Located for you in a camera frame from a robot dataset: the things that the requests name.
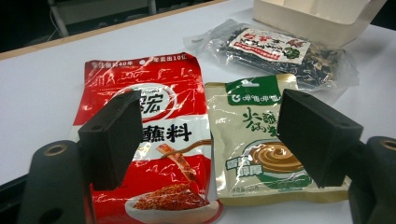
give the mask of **seaweed package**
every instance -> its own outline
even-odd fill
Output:
[[[291,34],[227,20],[203,35],[184,38],[192,54],[208,53],[222,65],[244,64],[264,75],[294,74],[300,90],[359,84],[353,57]]]

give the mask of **white box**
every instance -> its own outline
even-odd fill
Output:
[[[255,0],[253,17],[276,29],[342,47],[358,37],[387,0]]]

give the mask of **table surface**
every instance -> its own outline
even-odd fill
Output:
[[[36,150],[67,139],[83,92],[85,62],[178,53],[184,51],[183,37],[203,34],[227,19],[265,28],[253,20],[252,7],[253,0],[212,2],[0,54],[0,185],[27,174]],[[345,50],[356,60],[360,85],[313,94],[363,125],[362,142],[396,137],[396,32],[369,25]],[[198,60],[205,83],[253,76]],[[352,223],[348,201],[225,206],[216,223],[246,220]]]

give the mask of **food packet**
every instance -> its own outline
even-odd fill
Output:
[[[276,137],[284,89],[297,90],[294,75],[205,84],[217,193],[223,204],[297,200],[330,203],[347,199],[350,180],[341,187],[319,189]]]
[[[294,74],[300,90],[317,91],[359,84],[354,59],[307,39],[227,20],[202,35],[184,38],[193,55],[213,56],[219,64],[244,64],[264,75]]]
[[[144,137],[121,186],[92,192],[98,223],[214,220],[221,205],[207,198],[211,141],[196,58],[179,53],[86,62],[72,140],[78,140],[78,129],[112,97],[126,91],[141,91]]]

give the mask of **hot pot dipping sauce packet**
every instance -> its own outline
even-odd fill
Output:
[[[77,141],[78,129],[126,91],[141,91],[143,139],[121,186],[92,191],[97,222],[184,224],[216,219],[221,204],[208,198],[211,140],[196,58],[179,53],[86,62],[85,88],[70,138]],[[170,152],[176,153],[164,157]]]
[[[297,90],[290,74],[231,83],[206,83],[219,200],[226,205],[259,205],[305,200],[347,199],[341,187],[319,189],[301,163],[276,137],[284,89]]]

